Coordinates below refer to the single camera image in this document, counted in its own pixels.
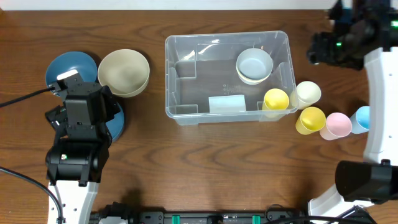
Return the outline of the white cup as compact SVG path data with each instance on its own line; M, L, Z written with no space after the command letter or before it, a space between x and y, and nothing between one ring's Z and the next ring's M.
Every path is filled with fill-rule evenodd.
M293 107L304 110L319 101L321 95L321 89L316 83L304 81L297 85L296 90L290 94L289 100Z

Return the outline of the light blue cup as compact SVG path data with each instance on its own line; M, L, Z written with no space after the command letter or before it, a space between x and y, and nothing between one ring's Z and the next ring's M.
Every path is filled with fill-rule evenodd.
M370 124L370 107L360 107L351 117L350 121L352 124L351 132L353 134L361 134L369 131Z

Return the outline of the grey bowl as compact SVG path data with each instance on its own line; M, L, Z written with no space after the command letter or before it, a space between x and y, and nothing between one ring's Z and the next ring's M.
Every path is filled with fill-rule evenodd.
M266 51L251 48L238 55L236 67L245 79L261 82L271 74L274 64Z

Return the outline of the white bowl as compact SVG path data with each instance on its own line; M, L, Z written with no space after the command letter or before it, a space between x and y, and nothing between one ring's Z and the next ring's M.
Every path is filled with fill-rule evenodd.
M258 85L258 84L264 82L265 80L267 80L267 78L263 78L263 79L260 79L260 80L252 80L252 79L248 79L248 78L243 77L243 76L239 76L239 79L243 83L248 84L248 85Z

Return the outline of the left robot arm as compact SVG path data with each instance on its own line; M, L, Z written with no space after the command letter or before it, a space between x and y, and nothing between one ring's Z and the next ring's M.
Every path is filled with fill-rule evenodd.
M48 223L88 223L113 141L106 125L121 109L108 86L84 82L76 70L50 85L63 104L45 113L55 130L45 164Z

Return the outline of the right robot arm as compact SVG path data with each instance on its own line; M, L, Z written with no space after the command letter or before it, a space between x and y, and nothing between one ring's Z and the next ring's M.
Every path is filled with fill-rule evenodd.
M337 1L328 11L332 32L316 33L312 64L365 69L370 125L362 162L341 161L335 183L308 203L311 223L353 223L348 215L397 200L397 9L390 0Z

